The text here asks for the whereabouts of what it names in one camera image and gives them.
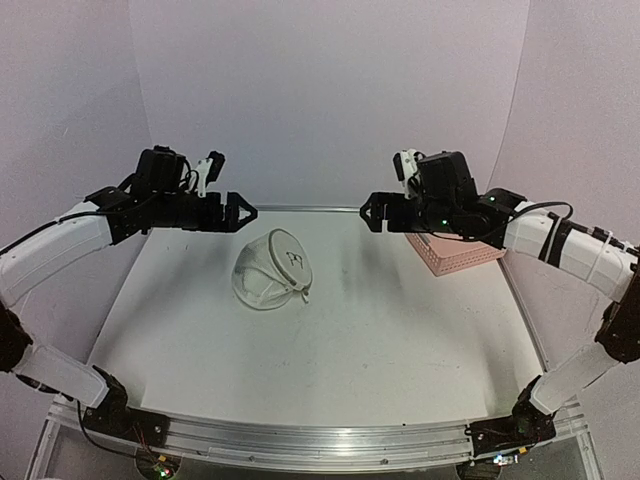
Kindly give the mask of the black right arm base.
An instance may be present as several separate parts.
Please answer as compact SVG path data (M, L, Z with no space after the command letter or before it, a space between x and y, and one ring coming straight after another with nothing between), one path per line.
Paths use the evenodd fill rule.
M471 439L473 456L533 447L556 436L555 414L544 414L531 403L531 394L540 376L519 394L508 416L471 422L465 435Z

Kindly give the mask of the pink plastic basket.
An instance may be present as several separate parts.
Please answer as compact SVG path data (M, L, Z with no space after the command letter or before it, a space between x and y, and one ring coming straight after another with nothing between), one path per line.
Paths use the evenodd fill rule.
M407 233L405 237L436 277L496 261L505 255L504 250L481 242L458 242L451 235L442 239L430 234Z

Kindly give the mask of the aluminium front rail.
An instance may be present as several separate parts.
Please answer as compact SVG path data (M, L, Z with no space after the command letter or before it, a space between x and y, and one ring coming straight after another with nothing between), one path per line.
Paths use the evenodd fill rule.
M270 471L366 473L423 470L445 464L493 461L522 464L533 454L549 455L552 446L568 439L577 443L578 463L589 479L602 476L593 441L576 399L565 403L553 423L532 437L513 431L504 417L397 424L373 427L322 427L242 423L164 414L130 408L132 427L110 431L111 421L78 410L56 396L31 459L27 478L44 474L61 427L90 433L142 453L194 458L234 467Z

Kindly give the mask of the white mesh laundry bag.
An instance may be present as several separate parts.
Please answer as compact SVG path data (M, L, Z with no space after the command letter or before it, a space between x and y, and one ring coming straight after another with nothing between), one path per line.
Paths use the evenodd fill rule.
M237 298L257 311L279 309L294 298L307 304L312 284L313 271L302 244L281 228L246 244L231 274Z

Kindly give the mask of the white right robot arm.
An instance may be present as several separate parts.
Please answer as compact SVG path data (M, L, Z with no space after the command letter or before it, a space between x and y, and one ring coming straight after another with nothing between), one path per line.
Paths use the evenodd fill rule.
M374 191L359 209L375 233L430 234L481 243L537 261L596 292L609 304L593 339L532 382L503 433L524 443L542 415L617 366L639 360L639 250L600 227L573 219L567 201L531 201L504 188L478 191L459 151L426 155L405 149L392 158L397 192Z

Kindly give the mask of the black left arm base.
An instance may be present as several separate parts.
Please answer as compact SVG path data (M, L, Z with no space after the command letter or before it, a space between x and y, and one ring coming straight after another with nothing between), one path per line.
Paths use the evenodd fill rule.
M105 370L93 369L106 382L107 393L97 407L86 407L82 425L93 432L138 442L141 446L164 447L169 430L168 416L133 408L125 387Z

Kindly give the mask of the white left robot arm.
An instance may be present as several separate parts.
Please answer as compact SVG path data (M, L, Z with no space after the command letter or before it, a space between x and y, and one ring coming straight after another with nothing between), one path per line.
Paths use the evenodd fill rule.
M213 151L190 164L165 146L141 152L135 171L104 187L67 213L1 250L1 370L37 388L96 408L94 417L114 437L134 428L134 415L111 397L120 384L51 345L37 342L13 307L76 261L155 228L233 234L258 217L237 192L208 191L224 166Z

